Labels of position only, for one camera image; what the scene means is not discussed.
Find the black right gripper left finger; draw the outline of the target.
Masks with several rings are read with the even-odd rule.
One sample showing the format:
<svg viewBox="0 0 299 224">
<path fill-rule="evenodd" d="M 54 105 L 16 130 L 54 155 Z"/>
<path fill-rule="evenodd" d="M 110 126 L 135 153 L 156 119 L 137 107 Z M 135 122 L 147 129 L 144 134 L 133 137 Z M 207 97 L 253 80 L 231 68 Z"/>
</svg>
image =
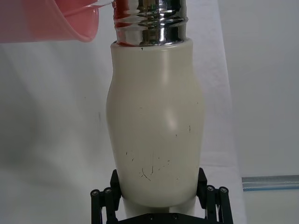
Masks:
<svg viewBox="0 0 299 224">
<path fill-rule="evenodd" d="M 110 179 L 110 187 L 103 191 L 94 189 L 90 193 L 91 196 L 91 223 L 102 224 L 102 208 L 106 208 L 107 224 L 118 224 L 116 211 L 119 209 L 121 199 L 121 188 L 116 169 L 112 172 Z"/>
</svg>

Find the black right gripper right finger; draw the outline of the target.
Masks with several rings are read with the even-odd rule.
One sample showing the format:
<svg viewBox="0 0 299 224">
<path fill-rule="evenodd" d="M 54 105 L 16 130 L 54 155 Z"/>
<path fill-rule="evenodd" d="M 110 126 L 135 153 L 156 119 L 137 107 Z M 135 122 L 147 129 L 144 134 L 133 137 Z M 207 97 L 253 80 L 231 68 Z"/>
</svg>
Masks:
<svg viewBox="0 0 299 224">
<path fill-rule="evenodd" d="M 207 178 L 202 168 L 199 169 L 197 183 L 197 197 L 201 208 L 205 211 L 205 217 L 201 224 L 230 224 L 232 223 L 232 211 L 229 200 L 229 190 L 207 184 Z"/>
</svg>

